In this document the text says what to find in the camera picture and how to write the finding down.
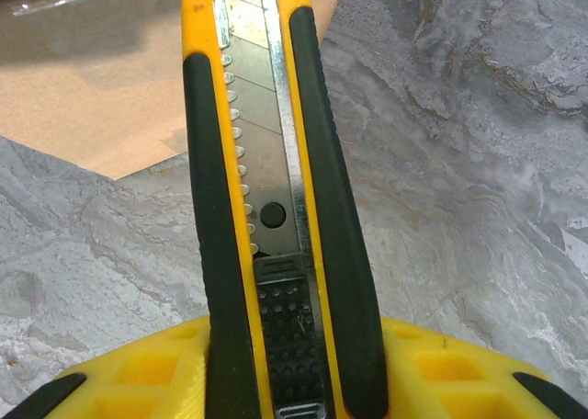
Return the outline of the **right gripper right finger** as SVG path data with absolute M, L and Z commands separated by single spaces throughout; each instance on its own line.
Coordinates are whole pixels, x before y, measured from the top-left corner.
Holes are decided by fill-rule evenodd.
M 382 319 L 389 418 L 585 418 L 587 408 L 526 362 Z

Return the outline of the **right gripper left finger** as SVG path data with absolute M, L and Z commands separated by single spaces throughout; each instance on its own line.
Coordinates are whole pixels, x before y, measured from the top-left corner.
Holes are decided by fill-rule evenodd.
M 6 418 L 203 418 L 207 316 L 67 368 Z

